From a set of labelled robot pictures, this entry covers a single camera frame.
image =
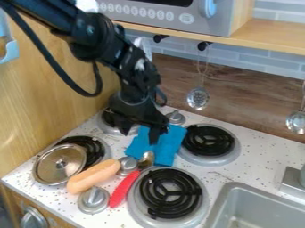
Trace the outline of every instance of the sink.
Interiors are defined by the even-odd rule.
[[[227,183],[204,228],[304,228],[305,206],[243,183]]]

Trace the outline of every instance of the silver knob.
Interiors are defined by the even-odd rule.
[[[166,114],[166,117],[169,119],[170,124],[173,125],[183,125],[185,123],[185,116],[182,115],[178,110],[174,110]]]
[[[47,228],[49,225],[44,216],[31,206],[24,208],[25,215],[21,219],[21,228]]]
[[[78,198],[78,209],[85,214],[91,215],[102,212],[107,208],[109,198],[109,192],[94,186],[81,193]]]
[[[137,170],[137,161],[133,157],[123,157],[119,159],[120,170],[117,175],[119,177],[126,177],[133,171]]]

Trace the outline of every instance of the microwave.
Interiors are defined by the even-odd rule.
[[[112,20],[230,37],[251,18],[254,0],[96,0]]]

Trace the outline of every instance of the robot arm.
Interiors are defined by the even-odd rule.
[[[0,7],[21,27],[34,45],[45,56],[57,74],[79,94],[96,96],[103,88],[95,62],[115,71],[121,91],[109,100],[115,122],[123,134],[132,123],[151,128],[150,142],[167,132],[168,119],[155,107],[153,99],[160,92],[161,77],[145,53],[125,38],[124,28],[115,26],[100,13],[85,13],[73,0],[0,0]],[[96,78],[96,92],[90,94],[78,85],[58,65],[36,34],[17,12],[50,28],[52,34],[67,41],[73,55],[81,61],[92,62]]]

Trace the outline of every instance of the white speckled countertop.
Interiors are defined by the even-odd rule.
[[[170,111],[173,111],[170,107],[162,109],[163,113]],[[305,163],[305,144],[185,111],[181,112],[186,116],[185,126],[198,123],[222,126],[235,134],[241,143],[242,151],[239,158],[222,167],[200,167],[184,161],[179,156],[175,159],[174,167],[187,170],[203,181],[209,193],[210,209],[221,187],[228,182],[246,183],[263,191],[301,202],[299,199],[284,195],[278,189],[287,166],[301,169]],[[104,134],[97,127],[96,116],[90,118],[68,135],[80,134],[89,134],[104,139],[111,146],[111,154],[115,159],[124,156],[124,150],[133,138],[133,136]],[[77,227],[141,227],[128,214],[126,203],[116,209],[107,208],[102,213],[93,216],[81,213],[77,207],[78,195],[68,194],[64,184],[52,187],[34,181],[31,175],[34,161],[35,157],[2,178],[4,184]],[[114,177],[107,183],[99,184],[99,186],[112,192],[119,182],[120,179]]]

